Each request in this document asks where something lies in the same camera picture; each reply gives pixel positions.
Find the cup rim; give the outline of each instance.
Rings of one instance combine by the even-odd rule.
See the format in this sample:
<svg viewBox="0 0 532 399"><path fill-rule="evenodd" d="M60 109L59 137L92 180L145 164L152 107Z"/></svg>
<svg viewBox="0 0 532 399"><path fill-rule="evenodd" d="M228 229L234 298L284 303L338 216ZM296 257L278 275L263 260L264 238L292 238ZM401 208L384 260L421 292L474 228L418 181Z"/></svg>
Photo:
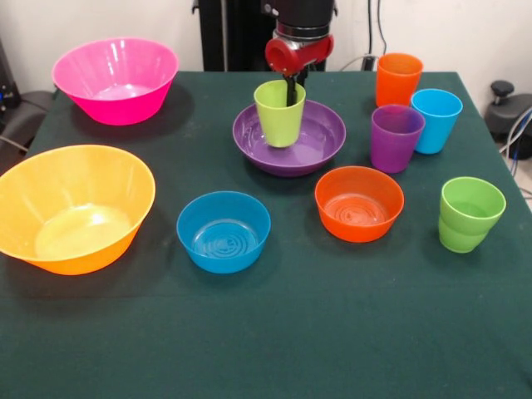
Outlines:
<svg viewBox="0 0 532 399"><path fill-rule="evenodd" d="M393 71L389 71L388 69L386 69L385 67L381 66L381 60L382 58L387 58L387 57L392 57L392 56L406 56L406 57L410 57L411 59L417 61L420 63L421 65L421 68L419 71L417 72L413 72L413 73L398 73L398 72L393 72ZM377 63L377 67L380 67L382 68L383 71L386 71L386 73L389 73L390 75L394 75L394 76L415 76L415 75L419 75L420 73L423 73L423 68L425 67L425 65L423 65L423 61L420 60L418 57L416 56L413 56L412 54L407 54L405 52L388 52L387 54L379 57L379 61Z"/></svg>
<svg viewBox="0 0 532 399"><path fill-rule="evenodd" d="M431 114L430 112L426 112L426 111L423 111L419 106L417 106L415 103L414 103L414 99L416 98L416 96L418 94L421 94L421 93L426 93L428 91L438 91L440 93L443 93L443 94L446 94L450 97L453 97L454 99L458 100L458 103L460 104L460 109L457 111L457 112L453 112L452 114L446 114L446 115L437 115L437 114ZM416 91L414 94L412 94L412 97L410 99L410 103L412 105L412 107L421 112L422 114L424 115L427 115L427 116L432 116L434 118L451 118L453 116L457 116L459 115L463 110L464 110L464 103L462 102L462 100L460 99L460 97L458 97L456 94L454 93L451 93L450 91L447 91L447 90L443 90L443 89L435 89L435 88L427 88L427 89L421 89L421 90L418 90Z"/></svg>
<svg viewBox="0 0 532 399"><path fill-rule="evenodd" d="M385 129L385 128L381 127L379 124L377 124L375 122L375 115L379 111L382 111L382 110L384 110L386 108L402 108L406 112L414 112L418 116L421 117L421 119L423 120L423 124L421 125L421 127L419 129L416 129L415 131L409 131L407 133L396 133L395 131L390 131L388 129ZM420 133L420 131L423 132L423 130L425 129L425 126L426 126L426 121L425 121L425 117L423 116L423 114L421 114L418 110L416 110L414 108L411 108L409 106L403 106L403 105L400 105L400 104L387 104L385 106L379 106L376 110L374 110L372 112L372 125L377 126L379 129L381 129L382 131L385 131L389 135L393 135L393 136L410 136L410 135L417 135L417 134Z"/></svg>
<svg viewBox="0 0 532 399"><path fill-rule="evenodd" d="M502 202L503 202L503 206L502 206L502 209L497 212L496 214L493 214L491 216L485 216L485 217L479 217L479 216L471 216L470 214L466 214L460 210L458 210L457 208L455 208L454 206L452 206L449 201L447 200L446 196L445 196L445 189L446 187L457 181L457 180L475 180L475 181L479 181L481 183L483 183L484 185L488 185L491 189L493 189L498 195L499 197L501 197L502 199ZM460 214L461 216L464 216L466 217L467 219L470 219L470 220L492 220L492 219L497 219L499 218L506 210L506 205L507 205L507 202L506 202L506 197L505 195L503 194L503 192L498 188L496 187L495 185L493 185L492 183L490 183L489 181L487 180L484 180L484 179L480 179L478 177L473 177L473 176L458 176L458 177L455 177L453 179L450 179L448 180L442 187L441 187L441 199L446 203L446 205L451 208L453 211L455 211L457 214Z"/></svg>
<svg viewBox="0 0 532 399"><path fill-rule="evenodd" d="M265 81L264 83L261 83L253 92L253 99L254 99L255 103L256 104L260 104L260 106L262 106L263 108L266 108L268 110L277 111L277 110L291 110L291 109L293 109L293 108L295 108L297 106L300 106L302 102L305 102L307 100L307 91L305 90L305 88L303 86L301 86L297 82L296 82L296 86L301 87L301 89L303 90L303 97L301 99L299 99L298 102L296 102L293 106L284 106L284 107L267 106L264 103L262 103L262 102L257 100L257 91L259 91L264 86L268 86L268 85L277 83L278 81L284 81L284 80L282 80L282 79L274 79L272 81Z"/></svg>

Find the black knob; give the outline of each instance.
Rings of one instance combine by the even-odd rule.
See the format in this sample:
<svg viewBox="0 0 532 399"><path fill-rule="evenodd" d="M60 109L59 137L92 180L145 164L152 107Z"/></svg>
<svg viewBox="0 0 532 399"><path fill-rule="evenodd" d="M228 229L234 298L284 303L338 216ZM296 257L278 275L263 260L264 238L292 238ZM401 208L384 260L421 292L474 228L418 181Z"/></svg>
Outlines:
<svg viewBox="0 0 532 399"><path fill-rule="evenodd" d="M509 81L494 81L491 83L491 90L497 97L507 97L514 92L514 85Z"/></svg>

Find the purple bowl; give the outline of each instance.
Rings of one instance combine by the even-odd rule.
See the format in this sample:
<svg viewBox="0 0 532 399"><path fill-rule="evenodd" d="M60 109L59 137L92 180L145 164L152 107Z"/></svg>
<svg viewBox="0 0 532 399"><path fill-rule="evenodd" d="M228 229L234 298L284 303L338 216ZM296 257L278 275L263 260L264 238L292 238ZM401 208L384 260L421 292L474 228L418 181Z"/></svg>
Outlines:
<svg viewBox="0 0 532 399"><path fill-rule="evenodd" d="M272 175L308 175L327 164L346 140L342 118L330 108L307 100L299 139L287 148L266 143L255 104L234 120L233 138L238 148L254 165Z"/></svg>

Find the white wall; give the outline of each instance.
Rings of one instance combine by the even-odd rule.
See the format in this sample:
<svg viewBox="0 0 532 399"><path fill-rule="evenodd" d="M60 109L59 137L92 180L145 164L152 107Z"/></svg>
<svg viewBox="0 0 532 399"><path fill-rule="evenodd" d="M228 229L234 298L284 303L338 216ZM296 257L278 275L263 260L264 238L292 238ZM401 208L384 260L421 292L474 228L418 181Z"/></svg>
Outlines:
<svg viewBox="0 0 532 399"><path fill-rule="evenodd" d="M367 52L367 1L337 5L329 70ZM381 9L388 52L416 55L427 71L458 71L481 111L492 100L493 80L507 79L516 92L532 92L532 0L382 0ZM381 54L376 23L373 42ZM348 69L359 70L360 62Z"/></svg>
<svg viewBox="0 0 532 399"><path fill-rule="evenodd" d="M200 18L191 15L191 3L0 0L0 37L22 91L51 88L50 70L63 52L109 36L159 40L180 55L181 70L201 70ZM330 71L367 51L367 0L337 4ZM511 80L516 91L532 91L531 18L532 0L382 0L388 51L417 55L428 71L458 71L481 110L495 79ZM375 24L374 52L381 49ZM360 63L351 67L359 68Z"/></svg>
<svg viewBox="0 0 532 399"><path fill-rule="evenodd" d="M191 0L0 0L0 38L21 91L53 88L53 64L74 46L115 36L163 42L181 70L202 70Z"/></svg>

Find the yellow bowl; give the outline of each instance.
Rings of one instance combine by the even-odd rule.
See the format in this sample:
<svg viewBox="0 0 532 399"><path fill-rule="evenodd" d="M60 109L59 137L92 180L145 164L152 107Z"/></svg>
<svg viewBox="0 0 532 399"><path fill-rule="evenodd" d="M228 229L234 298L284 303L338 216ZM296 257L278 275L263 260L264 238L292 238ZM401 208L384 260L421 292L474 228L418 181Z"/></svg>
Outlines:
<svg viewBox="0 0 532 399"><path fill-rule="evenodd" d="M0 176L0 251L58 274L94 272L130 246L155 199L150 169L105 145L72 145Z"/></svg>

